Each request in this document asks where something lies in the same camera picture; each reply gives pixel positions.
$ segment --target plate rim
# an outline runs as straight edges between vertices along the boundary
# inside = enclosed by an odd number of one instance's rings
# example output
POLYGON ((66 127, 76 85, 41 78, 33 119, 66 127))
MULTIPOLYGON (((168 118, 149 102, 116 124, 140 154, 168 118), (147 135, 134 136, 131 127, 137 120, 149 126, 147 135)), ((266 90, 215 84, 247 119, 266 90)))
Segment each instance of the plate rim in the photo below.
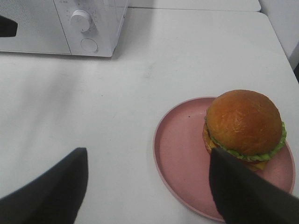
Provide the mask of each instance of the plate rim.
MULTIPOLYGON (((156 155, 156 138, 157 138, 157 132, 160 128, 160 125, 161 123, 164 121, 164 119, 166 118, 166 116, 169 115, 170 112, 172 112, 175 108, 185 104, 185 103, 188 103, 190 101, 193 101, 193 100, 200 100, 200 99, 215 99, 216 97, 196 97, 196 98, 191 98, 191 99, 187 99, 187 100, 184 100, 183 102, 175 105, 174 107, 172 107, 171 109, 169 109, 165 114, 164 116, 160 119, 156 129, 155 129, 155 133, 154 133, 154 138, 153 138, 153 156, 154 156, 154 161, 155 161, 155 165, 156 165, 156 169, 159 173, 159 176, 160 178, 162 179, 162 182, 164 183, 164 185, 167 187, 167 189, 174 195, 174 197, 179 200, 184 206, 188 207, 190 210, 192 210, 193 212, 197 213, 197 214, 200 214, 204 217, 207 217, 207 218, 210 218, 212 220, 216 220, 216 221, 220 221, 220 222, 225 222, 223 218, 217 218, 217 217, 214 217, 214 216, 211 216, 209 214, 206 214, 196 208, 194 208, 193 206, 191 206, 189 203, 187 203, 184 199, 182 199, 173 189, 172 187, 169 185, 169 183, 166 181, 166 179, 164 178, 164 175, 162 174, 161 172, 161 169, 159 168, 159 165, 158 165, 158 162, 157 162, 157 155, 156 155)), ((291 158, 291 161, 292 161, 292 170, 293 170, 293 175, 292 175, 292 183, 291 183, 291 187, 290 187, 290 190, 289 190, 289 194, 292 193, 293 189, 294 189, 294 185, 295 185, 295 177, 296 177, 296 174, 295 174, 295 162, 294 162, 294 157, 292 155, 292 151, 291 151, 291 148, 289 147, 287 141, 285 141, 285 146, 287 147, 288 149, 288 152, 290 154, 290 158, 291 158)))

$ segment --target sesame-free bun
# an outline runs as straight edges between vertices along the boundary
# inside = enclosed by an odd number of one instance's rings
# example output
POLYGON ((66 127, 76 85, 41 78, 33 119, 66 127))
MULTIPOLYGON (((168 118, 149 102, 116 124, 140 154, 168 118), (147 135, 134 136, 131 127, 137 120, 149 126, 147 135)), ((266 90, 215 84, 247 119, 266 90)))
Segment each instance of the sesame-free bun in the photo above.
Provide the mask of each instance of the sesame-free bun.
MULTIPOLYGON (((206 150, 209 154, 211 154, 212 148, 220 147, 220 146, 216 145, 213 142, 213 140, 210 138, 209 131, 207 130, 206 124, 204 124, 202 138, 205 143, 206 150)), ((244 160, 239 160, 239 161, 242 162, 247 168, 249 168, 252 171, 263 170, 268 162, 268 161, 248 162, 248 161, 244 161, 244 160)))
POLYGON ((217 97, 207 110, 206 125, 220 145, 244 155, 267 153, 282 136, 276 106, 265 95, 249 90, 217 97))

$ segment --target microwave door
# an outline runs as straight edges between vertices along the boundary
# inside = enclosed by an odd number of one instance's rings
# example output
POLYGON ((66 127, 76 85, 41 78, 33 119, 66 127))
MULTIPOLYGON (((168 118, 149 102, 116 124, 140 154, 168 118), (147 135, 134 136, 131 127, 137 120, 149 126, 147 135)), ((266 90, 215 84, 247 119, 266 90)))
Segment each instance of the microwave door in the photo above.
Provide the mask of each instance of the microwave door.
POLYGON ((53 0, 5 0, 0 15, 15 21, 15 37, 0 38, 0 51, 70 55, 53 0))
POLYGON ((0 37, 16 36, 18 23, 0 15, 0 37))

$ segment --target hamburger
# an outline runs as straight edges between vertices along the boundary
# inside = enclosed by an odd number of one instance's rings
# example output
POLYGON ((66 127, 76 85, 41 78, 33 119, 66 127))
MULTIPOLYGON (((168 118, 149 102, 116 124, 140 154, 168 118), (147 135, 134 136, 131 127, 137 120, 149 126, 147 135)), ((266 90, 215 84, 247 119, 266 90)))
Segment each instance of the hamburger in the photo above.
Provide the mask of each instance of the hamburger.
POLYGON ((228 91, 207 109, 203 128, 207 151, 221 147, 251 170, 264 169, 285 145, 285 138, 277 107, 261 93, 228 91))

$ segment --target white wall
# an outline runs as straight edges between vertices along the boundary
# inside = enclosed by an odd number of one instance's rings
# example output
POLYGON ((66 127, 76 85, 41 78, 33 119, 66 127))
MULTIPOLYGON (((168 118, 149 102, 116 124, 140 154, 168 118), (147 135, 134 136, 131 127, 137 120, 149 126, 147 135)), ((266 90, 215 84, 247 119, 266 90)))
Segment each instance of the white wall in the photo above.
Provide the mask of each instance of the white wall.
POLYGON ((299 0, 260 0, 260 4, 295 69, 299 62, 299 0))

